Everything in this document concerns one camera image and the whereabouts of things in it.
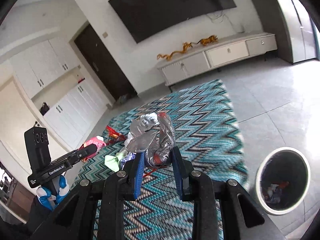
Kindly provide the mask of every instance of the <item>black camera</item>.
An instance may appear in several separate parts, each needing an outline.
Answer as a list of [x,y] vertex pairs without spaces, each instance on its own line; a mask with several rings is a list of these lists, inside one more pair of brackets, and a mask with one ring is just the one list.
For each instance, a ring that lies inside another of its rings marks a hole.
[[46,128],[32,127],[24,133],[24,140],[32,170],[32,174],[28,177],[30,187],[44,186],[51,190],[53,195],[57,195],[57,188],[59,188],[59,184],[53,179],[71,169],[81,159],[97,151],[97,146],[90,144],[51,161]]

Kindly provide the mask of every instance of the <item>black handbag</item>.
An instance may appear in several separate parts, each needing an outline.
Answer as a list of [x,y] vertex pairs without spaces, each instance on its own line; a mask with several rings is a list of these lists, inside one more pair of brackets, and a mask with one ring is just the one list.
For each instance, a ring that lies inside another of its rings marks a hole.
[[50,106],[48,106],[46,102],[43,102],[39,111],[42,115],[44,115],[46,112],[49,111],[49,109],[50,109]]

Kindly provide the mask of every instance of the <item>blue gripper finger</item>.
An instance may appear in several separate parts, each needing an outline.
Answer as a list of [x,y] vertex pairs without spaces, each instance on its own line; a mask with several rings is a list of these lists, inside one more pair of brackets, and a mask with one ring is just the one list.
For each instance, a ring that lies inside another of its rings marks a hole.
[[178,195],[179,195],[180,199],[182,200],[183,180],[182,180],[182,174],[180,172],[179,162],[178,162],[178,157],[181,157],[181,155],[180,155],[180,151],[177,147],[174,147],[171,150],[171,154],[172,154],[172,168],[173,168],[174,180],[176,181]]
[[142,152],[140,155],[138,169],[136,171],[136,176],[135,176],[135,180],[134,180],[134,193],[133,193],[134,199],[137,199],[138,196],[140,195],[140,192],[141,192],[143,171],[144,171],[144,152]]

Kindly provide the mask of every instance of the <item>cabinet handle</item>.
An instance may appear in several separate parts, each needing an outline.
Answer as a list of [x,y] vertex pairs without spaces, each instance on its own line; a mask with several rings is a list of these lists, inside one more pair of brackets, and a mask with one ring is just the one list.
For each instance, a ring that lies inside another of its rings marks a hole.
[[92,66],[94,67],[94,69],[95,69],[97,72],[99,71],[97,65],[96,65],[94,62],[92,62]]

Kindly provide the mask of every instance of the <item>white trash can rim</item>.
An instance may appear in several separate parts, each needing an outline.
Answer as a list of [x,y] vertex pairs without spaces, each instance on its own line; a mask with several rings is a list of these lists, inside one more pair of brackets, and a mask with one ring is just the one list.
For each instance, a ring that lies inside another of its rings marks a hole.
[[[307,184],[305,187],[305,190],[302,194],[302,196],[300,197],[300,199],[290,208],[284,209],[284,210],[274,210],[272,208],[270,208],[266,202],[264,201],[262,194],[261,194],[261,176],[263,174],[264,168],[266,166],[266,164],[268,163],[268,161],[273,157],[273,155],[276,155],[280,152],[292,152],[294,154],[299,155],[299,157],[302,159],[302,161],[304,162],[305,166],[306,166],[306,170],[307,170]],[[256,181],[255,181],[255,190],[256,190],[256,195],[258,197],[259,203],[262,206],[262,208],[269,214],[271,215],[284,215],[287,214],[289,212],[291,212],[292,210],[294,210],[297,206],[299,206],[299,204],[303,201],[304,197],[306,196],[308,189],[309,189],[309,185],[310,185],[310,166],[308,163],[307,158],[297,149],[295,148],[291,148],[291,147],[281,147],[278,148],[276,150],[274,150],[273,152],[271,152],[261,163],[258,172],[257,172],[257,176],[256,176]]]

